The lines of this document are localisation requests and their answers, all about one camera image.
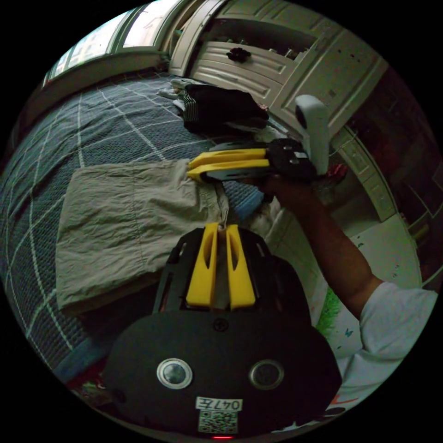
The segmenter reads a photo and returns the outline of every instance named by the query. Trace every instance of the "folded clothing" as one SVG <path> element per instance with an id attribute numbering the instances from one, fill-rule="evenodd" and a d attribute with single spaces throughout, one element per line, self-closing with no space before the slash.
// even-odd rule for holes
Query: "folded clothing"
<path id="1" fill-rule="evenodd" d="M 251 94 L 206 84 L 189 84 L 179 94 L 185 104 L 183 120 L 190 132 L 219 130 L 227 122 L 261 119 L 268 113 L 261 109 Z"/>
<path id="2" fill-rule="evenodd" d="M 226 224 L 221 185 L 186 176 L 188 160 L 96 165 L 72 175 L 55 251 L 59 309 L 107 305 L 158 281 L 180 237 Z"/>

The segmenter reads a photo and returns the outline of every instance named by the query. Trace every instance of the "white grid line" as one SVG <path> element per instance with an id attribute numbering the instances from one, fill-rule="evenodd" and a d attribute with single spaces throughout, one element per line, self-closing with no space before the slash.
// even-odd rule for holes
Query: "white grid line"
<path id="1" fill-rule="evenodd" d="M 39 168 L 39 166 L 40 166 L 40 161 L 41 161 L 41 159 L 42 159 L 43 151 L 44 151 L 44 149 L 45 149 L 45 147 L 46 147 L 46 143 L 47 143 L 47 140 L 48 140 L 49 134 L 50 134 L 50 132 L 51 132 L 52 126 L 53 126 L 53 124 L 57 121 L 57 118 L 58 118 L 58 116 L 59 116 L 61 110 L 62 110 L 62 108 L 60 108 L 60 111 L 57 113 L 57 115 L 56 115 L 54 121 L 51 122 L 51 125 L 49 126 L 49 130 L 48 130 L 48 133 L 47 133 L 46 139 L 45 139 L 45 141 L 44 141 L 43 144 L 42 144 L 42 147 L 41 147 L 41 149 L 40 149 L 40 153 L 39 153 L 39 156 L 38 156 L 38 162 L 37 162 L 37 166 L 36 166 L 36 173 L 34 174 L 34 182 L 33 182 L 33 184 L 32 184 L 31 192 L 30 192 L 29 226 L 30 226 L 31 229 L 30 229 L 30 231 L 29 231 L 29 239 L 30 239 L 30 243 L 31 243 L 31 255 L 32 255 L 32 263 L 33 263 L 33 265 L 34 265 L 34 273 L 35 273 L 35 275 L 36 275 L 37 284 L 38 284 L 38 287 L 39 287 L 39 289 L 40 289 L 40 293 L 41 293 L 41 295 L 42 295 L 42 297 L 43 297 L 43 302 L 44 302 L 44 304 L 45 304 L 45 306 L 46 306 L 46 309 L 48 310 L 48 313 L 49 313 L 49 315 L 51 316 L 52 321 L 54 322 L 55 327 L 57 328 L 57 330 L 58 330 L 60 336 L 62 337 L 62 339 L 63 339 L 63 341 L 65 342 L 65 344 L 66 344 L 66 346 L 68 347 L 68 349 L 69 349 L 70 351 L 72 351 L 72 350 L 73 350 L 73 347 L 72 347 L 71 343 L 69 342 L 69 340 L 68 340 L 68 338 L 66 337 L 65 333 L 64 333 L 63 330 L 61 329 L 60 324 L 59 324 L 59 322 L 57 321 L 57 318 L 55 317 L 55 314 L 54 314 L 54 312 L 53 312 L 51 306 L 50 306 L 49 303 L 47 302 L 46 292 L 45 292 L 45 289 L 44 289 L 44 287 L 43 287 L 43 283 L 42 283 L 42 280 L 41 280 L 41 278 L 40 278 L 40 272 L 39 272 L 39 269 L 38 269 L 37 255 L 36 255 L 36 247 L 35 247 L 35 243 L 34 243 L 34 233 L 33 233 L 33 228 L 32 228 L 32 212 L 33 212 L 33 209 L 34 209 L 34 195 L 33 195 L 33 190 L 34 190 L 34 188 L 35 188 L 35 186 L 36 186 L 36 184 L 37 184 L 38 168 Z"/>
<path id="2" fill-rule="evenodd" d="M 5 283 L 5 289 L 7 287 L 8 284 L 8 277 L 12 268 L 12 265 L 14 264 L 15 261 L 15 256 L 17 255 L 18 250 L 20 249 L 21 245 L 23 244 L 23 242 L 26 240 L 26 238 L 28 237 L 31 229 L 35 228 L 36 226 L 38 226 L 40 224 L 40 222 L 46 218 L 46 216 L 54 209 L 58 206 L 58 204 L 63 201 L 63 199 L 65 198 L 65 195 L 63 194 L 55 203 L 53 203 L 49 209 L 47 209 L 41 216 L 40 218 L 32 225 L 28 228 L 28 230 L 24 233 L 24 236 L 22 237 L 22 239 L 19 241 L 17 247 L 15 248 L 14 251 L 14 255 L 12 256 L 12 260 L 11 263 L 8 264 L 8 270 L 6 272 L 6 283 Z"/>
<path id="3" fill-rule="evenodd" d="M 139 92 L 136 92 L 136 91 L 133 91 L 132 89 L 129 89 L 129 88 L 127 88 L 126 86 L 123 86 L 123 85 L 121 85 L 121 84 L 119 84 L 119 85 L 115 85 L 115 86 L 119 86 L 120 88 L 124 88 L 124 89 L 126 89 L 127 91 L 129 91 L 129 92 L 131 92 L 131 93 L 133 93 L 133 94 L 135 94 L 135 95 L 137 95 L 137 96 L 140 96 L 140 97 L 144 97 L 146 100 L 149 100 L 152 104 L 154 104 L 154 105 L 156 105 L 156 106 L 160 106 L 161 108 L 163 108 L 165 111 L 167 111 L 167 112 L 169 112 L 170 114 L 172 114 L 177 120 L 181 120 L 181 118 L 177 115 L 177 114 L 174 114 L 172 111 L 170 111 L 168 108 L 166 108 L 165 106 L 163 106 L 163 105 L 161 105 L 161 104 L 159 104 L 159 103 L 156 103 L 154 100 L 152 100 L 152 99 L 150 99 L 148 96 L 146 96 L 145 94 L 140 94 Z"/>
<path id="4" fill-rule="evenodd" d="M 226 138 L 226 136 L 220 135 L 220 136 L 214 137 L 214 140 L 216 140 L 217 138 Z M 189 144 L 202 143 L 202 142 L 205 142 L 205 141 L 210 141 L 210 142 L 212 142 L 214 145 L 217 144 L 217 143 L 213 142 L 213 141 L 212 141 L 211 139 L 209 139 L 209 138 L 208 138 L 207 140 L 193 140 L 193 141 L 191 141 L 191 142 L 183 142 L 183 143 L 172 144 L 172 145 L 170 145 L 170 146 L 167 146 L 166 148 L 163 148 L 160 152 L 161 152 L 161 153 L 164 153 L 164 152 L 167 152 L 167 151 L 169 151 L 169 150 L 171 150 L 171 149 L 173 149 L 173 148 L 178 148 L 179 146 L 186 146 L 186 145 L 189 145 Z M 149 154 L 146 154 L 146 155 L 144 155 L 144 156 L 142 156 L 142 157 L 139 157 L 139 158 L 136 158 L 136 159 L 134 159 L 134 160 L 131 160 L 131 161 L 128 162 L 128 163 L 136 163 L 136 162 L 139 162 L 140 160 L 144 160 L 144 159 L 149 158 L 149 157 L 154 156 L 154 155 L 155 155 L 154 152 L 150 152 Z"/>
<path id="5" fill-rule="evenodd" d="M 161 153 L 161 152 L 159 152 L 158 150 L 157 150 L 157 148 L 152 144 L 152 142 L 150 141 L 150 140 L 148 140 L 141 132 L 140 132 L 140 130 L 138 130 L 135 126 L 134 126 L 134 124 L 131 122 L 131 121 L 129 121 L 128 120 L 128 118 L 126 117 L 126 115 L 125 115 L 125 113 L 123 112 L 123 111 L 121 111 L 119 108 L 118 108 L 118 106 L 116 106 L 116 105 L 114 105 L 112 102 L 110 102 L 106 97 L 105 97 L 105 95 L 103 94 L 103 92 L 102 91 L 100 91 L 100 93 L 101 93 L 101 95 L 103 96 L 103 98 L 119 113 L 119 114 L 121 114 L 122 116 L 123 116 L 123 118 L 125 119 L 125 121 L 126 121 L 126 123 L 137 133 L 137 135 L 154 151 L 154 152 L 156 152 L 157 153 L 157 155 L 162 159 L 162 160 L 165 160 L 166 158 L 164 157 L 164 155 Z"/>
<path id="6" fill-rule="evenodd" d="M 25 337 L 29 338 L 32 332 L 32 328 L 34 327 L 34 324 L 37 320 L 38 314 L 40 314 L 40 312 L 43 311 L 43 309 L 46 307 L 46 305 L 49 303 L 49 301 L 51 299 L 53 299 L 56 295 L 56 291 L 55 289 L 53 289 L 51 291 L 51 293 L 47 296 L 47 298 L 45 300 L 43 300 L 38 306 L 37 308 L 34 310 L 33 314 L 32 314 L 32 318 L 31 318 L 31 322 L 29 323 L 29 326 L 26 328 L 26 333 L 25 333 Z"/>
<path id="7" fill-rule="evenodd" d="M 132 132 L 135 132 L 137 129 L 138 129 L 138 130 L 142 130 L 142 129 L 145 129 L 145 128 L 149 127 L 149 126 L 164 125 L 165 123 L 174 123 L 175 121 L 176 121 L 176 120 L 166 120 L 166 121 L 160 121 L 160 122 L 158 122 L 158 123 L 148 123 L 147 125 L 141 126 L 141 127 L 139 127 L 139 128 L 131 129 L 130 131 L 122 132 L 122 133 L 117 134 L 117 135 L 110 135 L 109 137 L 101 138 L 100 140 L 97 140 L 96 142 L 93 142 L 93 143 L 88 144 L 88 145 L 87 145 L 87 149 L 90 149 L 91 146 L 93 146 L 93 145 L 95 145 L 95 144 L 102 144 L 103 142 L 108 141 L 108 140 L 112 140 L 113 138 L 120 138 L 120 137 L 122 137 L 122 136 L 124 136 L 124 135 L 131 134 Z M 73 150 L 73 151 L 71 151 L 71 152 L 68 152 L 67 154 L 64 154 L 64 155 L 58 157 L 56 164 L 55 164 L 54 166 L 52 166 L 51 169 L 53 169 L 53 168 L 57 165 L 57 163 L 61 163 L 61 162 L 64 161 L 66 158 L 68 158 L 68 157 L 70 157 L 70 156 L 73 156 L 73 155 L 75 155 L 75 154 L 76 154 L 76 151 Z M 30 166 L 33 165 L 33 164 L 36 163 L 36 162 L 37 162 L 37 160 L 34 160 L 34 161 L 30 164 Z"/>
<path id="8" fill-rule="evenodd" d="M 26 150 L 25 150 L 24 155 L 25 155 L 26 152 L 28 151 L 29 146 L 26 147 Z M 7 273 L 6 273 L 5 291 L 6 291 L 6 288 L 7 288 L 7 285 L 8 285 L 8 272 L 9 272 L 9 270 L 10 270 L 9 252 L 8 252 L 8 249 L 9 249 L 9 248 L 8 248 L 8 240 L 9 240 L 9 211 L 11 210 L 12 192 L 13 192 L 13 189 L 14 189 L 14 187 L 15 187 L 15 185 L 16 185 L 16 182 L 17 182 L 17 176 L 18 176 L 18 172 L 19 172 L 19 170 L 20 170 L 21 165 L 22 165 L 22 163 L 20 163 L 20 164 L 17 165 L 17 171 L 16 171 L 16 174 L 15 174 L 15 180 L 12 182 L 11 196 L 10 196 L 10 199 L 9 199 L 8 208 L 7 208 L 7 210 L 6 210 L 6 245 L 5 245 L 5 246 L 6 246 L 6 266 L 7 266 L 8 271 L 7 271 Z M 22 320 L 23 328 L 26 329 L 26 328 L 27 328 L 27 326 L 26 326 L 26 322 L 25 322 L 25 320 L 24 320 L 24 317 L 23 317 L 22 311 L 21 311 L 21 309 L 20 309 L 20 306 L 19 306 L 18 303 L 17 303 L 17 297 L 16 297 L 16 295 L 15 295 L 15 289 L 14 289 L 14 284 L 13 284 L 13 282 L 12 282 L 12 276 L 11 276 L 10 280 L 11 280 L 12 298 L 14 299 L 14 303 L 15 303 L 15 306 L 16 306 L 16 308 L 17 308 L 17 312 L 18 312 L 18 314 L 19 314 L 19 316 L 20 316 L 20 318 L 21 318 L 21 320 Z M 46 364 L 46 366 L 50 367 L 48 361 L 46 360 L 45 356 L 44 356 L 43 353 L 41 352 L 40 348 L 37 346 L 37 343 L 34 341 L 34 339 L 32 338 L 32 336 L 30 337 L 30 339 L 31 339 L 32 344 L 34 345 L 35 349 L 37 350 L 38 354 L 40 355 L 41 359 L 44 361 L 44 363 Z"/>
<path id="9" fill-rule="evenodd" d="M 80 98 L 78 100 L 78 109 L 77 109 L 77 154 L 78 154 L 78 162 L 80 163 L 80 167 L 84 168 L 84 161 L 83 161 L 83 152 L 82 152 L 82 137 L 81 137 L 81 123 L 80 123 L 80 109 L 81 109 L 81 103 L 82 103 L 82 95 L 83 93 L 80 93 Z"/>

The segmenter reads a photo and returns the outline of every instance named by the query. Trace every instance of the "cabinet drawer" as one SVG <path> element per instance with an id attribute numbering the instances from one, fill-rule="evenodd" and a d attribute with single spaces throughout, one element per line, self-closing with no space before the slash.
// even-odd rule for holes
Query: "cabinet drawer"
<path id="1" fill-rule="evenodd" d="M 249 92 L 255 101 L 267 106 L 271 105 L 281 89 L 281 84 L 270 78 L 210 60 L 195 63 L 190 77 L 219 88 Z"/>
<path id="2" fill-rule="evenodd" d="M 334 151 L 339 151 L 341 147 L 350 142 L 353 139 L 353 135 L 345 128 L 341 128 L 331 139 L 331 145 Z"/>
<path id="3" fill-rule="evenodd" d="M 338 152 L 361 183 L 366 182 L 377 173 L 369 156 L 365 153 L 358 140 L 353 139 L 350 133 L 348 133 L 348 140 L 341 144 Z"/>
<path id="4" fill-rule="evenodd" d="M 243 48 L 245 51 L 249 51 L 251 56 L 244 63 L 232 61 L 227 57 L 226 53 L 233 48 Z M 238 69 L 254 72 L 268 77 L 281 85 L 286 83 L 297 66 L 297 63 L 293 60 L 273 52 L 254 46 L 225 42 L 204 43 L 199 52 L 198 60 L 216 61 L 229 65 L 231 68 L 226 67 L 225 71 L 227 72 L 231 69 L 234 75 L 236 75 Z"/>
<path id="5" fill-rule="evenodd" d="M 395 214 L 394 203 L 382 178 L 376 174 L 363 183 L 380 220 L 383 222 Z"/>

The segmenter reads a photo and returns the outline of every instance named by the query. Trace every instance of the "red object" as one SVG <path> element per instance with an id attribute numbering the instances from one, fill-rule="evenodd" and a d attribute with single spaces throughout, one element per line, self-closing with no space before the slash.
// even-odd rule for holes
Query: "red object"
<path id="1" fill-rule="evenodd" d="M 100 374 L 105 369 L 106 361 L 107 357 L 103 358 L 95 365 L 90 366 L 83 374 L 79 375 L 78 377 L 75 377 L 75 379 L 67 383 L 66 387 L 69 390 L 76 389 L 80 387 L 82 384 L 89 381 L 97 381 L 98 383 L 101 384 Z"/>

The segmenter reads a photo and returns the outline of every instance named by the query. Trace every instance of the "white cabinet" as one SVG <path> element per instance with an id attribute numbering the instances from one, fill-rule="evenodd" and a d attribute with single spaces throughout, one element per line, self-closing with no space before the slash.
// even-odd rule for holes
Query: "white cabinet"
<path id="1" fill-rule="evenodd" d="M 190 77 L 219 88 L 249 92 L 256 102 L 267 106 L 281 88 L 281 84 L 262 75 L 246 70 L 232 73 L 229 65 L 210 60 L 195 63 Z"/>
<path id="2" fill-rule="evenodd" d="M 284 0 L 232 0 L 217 14 L 217 18 L 276 24 L 317 38 L 330 22 L 310 9 Z"/>
<path id="3" fill-rule="evenodd" d="M 249 51 L 251 57 L 244 63 L 231 61 L 226 53 L 234 47 Z M 264 49 L 207 42 L 200 49 L 190 78 L 219 88 L 249 92 L 257 102 L 270 106 L 296 65 L 293 60 Z"/>
<path id="4" fill-rule="evenodd" d="M 309 49 L 270 111 L 298 128 L 295 98 L 301 94 L 314 95 L 329 108 L 332 137 L 366 100 L 388 64 L 348 30 L 341 30 L 323 48 L 319 44 L 322 39 Z"/>
<path id="5" fill-rule="evenodd" d="M 275 0 L 232 0 L 217 14 L 217 18 L 260 21 L 274 9 Z"/>
<path id="6" fill-rule="evenodd" d="M 169 73 L 184 76 L 194 47 L 207 22 L 226 3 L 226 0 L 206 0 L 183 30 L 169 63 Z"/>
<path id="7" fill-rule="evenodd" d="M 345 125 L 334 135 L 331 144 L 363 185 L 380 221 L 394 215 L 397 210 L 388 186 L 356 134 Z"/>
<path id="8" fill-rule="evenodd" d="M 364 182 L 363 187 L 366 189 L 381 221 L 388 219 L 396 212 L 389 191 L 379 174 L 373 175 Z"/>
<path id="9" fill-rule="evenodd" d="M 232 61 L 226 55 L 232 48 L 242 48 L 251 53 L 244 63 Z M 289 58 L 282 57 L 270 51 L 265 51 L 254 46 L 239 45 L 225 42 L 206 42 L 202 45 L 197 64 L 202 61 L 213 61 L 227 65 L 226 71 L 236 75 L 241 71 L 254 72 L 263 77 L 270 78 L 282 86 L 293 73 L 297 63 Z"/>

